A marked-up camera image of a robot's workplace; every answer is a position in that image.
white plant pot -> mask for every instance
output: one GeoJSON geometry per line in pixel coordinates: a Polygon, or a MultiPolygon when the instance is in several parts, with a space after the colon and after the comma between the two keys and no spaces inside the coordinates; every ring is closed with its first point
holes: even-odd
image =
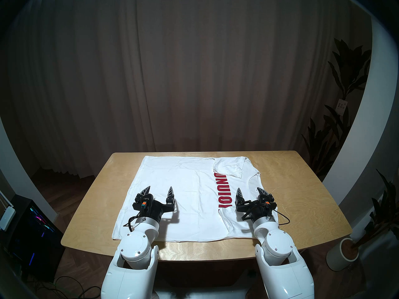
{"type": "Polygon", "coordinates": [[[327,261],[327,265],[330,267],[331,270],[340,271],[340,270],[348,267],[359,257],[359,251],[358,251],[358,254],[356,255],[355,259],[352,259],[352,260],[347,259],[342,254],[342,248],[341,248],[342,242],[344,242],[345,240],[353,241],[351,238],[344,238],[341,240],[340,243],[338,243],[335,247],[333,247],[327,253],[326,261],[327,261]]]}

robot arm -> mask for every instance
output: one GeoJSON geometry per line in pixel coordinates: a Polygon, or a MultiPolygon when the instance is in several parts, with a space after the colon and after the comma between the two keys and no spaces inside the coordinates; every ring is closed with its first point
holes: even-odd
{"type": "Polygon", "coordinates": [[[238,189],[235,205],[238,212],[245,212],[243,221],[251,219],[261,243],[255,246],[255,255],[269,299],[314,298],[313,278],[304,259],[272,217],[277,207],[273,196],[259,187],[258,191],[257,200],[245,201],[238,189]],[[289,263],[281,265],[286,258],[289,263]]]}
{"type": "Polygon", "coordinates": [[[130,232],[120,241],[109,265],[101,288],[102,299],[151,298],[159,258],[158,246],[151,248],[151,244],[158,237],[162,214],[174,211],[175,199],[172,187],[166,204],[154,200],[149,191],[147,187],[135,198],[133,208],[139,214],[124,225],[130,232]]]}

computer tower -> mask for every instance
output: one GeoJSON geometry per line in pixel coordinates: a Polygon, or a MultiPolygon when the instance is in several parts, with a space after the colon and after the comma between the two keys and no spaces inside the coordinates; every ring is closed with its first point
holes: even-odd
{"type": "Polygon", "coordinates": [[[22,266],[24,274],[53,282],[65,247],[62,232],[48,220],[31,199],[15,195],[11,203],[16,214],[0,242],[22,266]]]}

potted plant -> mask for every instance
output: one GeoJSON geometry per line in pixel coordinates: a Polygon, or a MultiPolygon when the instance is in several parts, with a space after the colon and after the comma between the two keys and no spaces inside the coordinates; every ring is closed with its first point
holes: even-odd
{"type": "MultiPolygon", "coordinates": [[[[334,42],[339,54],[335,51],[332,53],[338,64],[339,74],[330,61],[328,61],[328,64],[342,93],[342,100],[346,100],[346,97],[352,91],[364,90],[361,85],[368,78],[371,50],[362,52],[362,46],[350,49],[343,40],[339,41],[336,38],[334,38],[334,42]]],[[[345,109],[342,120],[333,108],[328,105],[325,105],[325,107],[330,112],[330,115],[324,115],[325,123],[323,129],[316,132],[316,125],[310,118],[310,127],[308,127],[309,141],[301,134],[309,153],[309,167],[319,178],[325,176],[330,170],[335,160],[334,157],[341,150],[352,126],[348,107],[345,109]]]]}
{"type": "Polygon", "coordinates": [[[380,234],[392,231],[399,240],[399,201],[396,202],[396,189],[392,182],[377,170],[384,181],[386,190],[381,202],[371,198],[374,205],[374,212],[370,213],[371,221],[364,228],[366,233],[356,243],[351,238],[344,238],[328,251],[326,261],[331,270],[340,271],[348,267],[359,257],[358,248],[366,242],[374,239],[380,234]]]}

wooden table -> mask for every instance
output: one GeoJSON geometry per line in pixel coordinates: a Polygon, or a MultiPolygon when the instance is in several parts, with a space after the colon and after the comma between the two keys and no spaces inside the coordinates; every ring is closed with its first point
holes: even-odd
{"type": "MultiPolygon", "coordinates": [[[[315,246],[344,237],[352,229],[327,189],[295,151],[249,152],[145,152],[114,153],[94,180],[76,210],[61,244],[88,252],[113,256],[119,240],[111,238],[128,188],[146,155],[234,157],[246,156],[261,173],[279,211],[291,223],[281,226],[296,247],[315,246]]],[[[253,239],[213,242],[154,242],[160,260],[207,261],[254,258],[253,239]]]]}

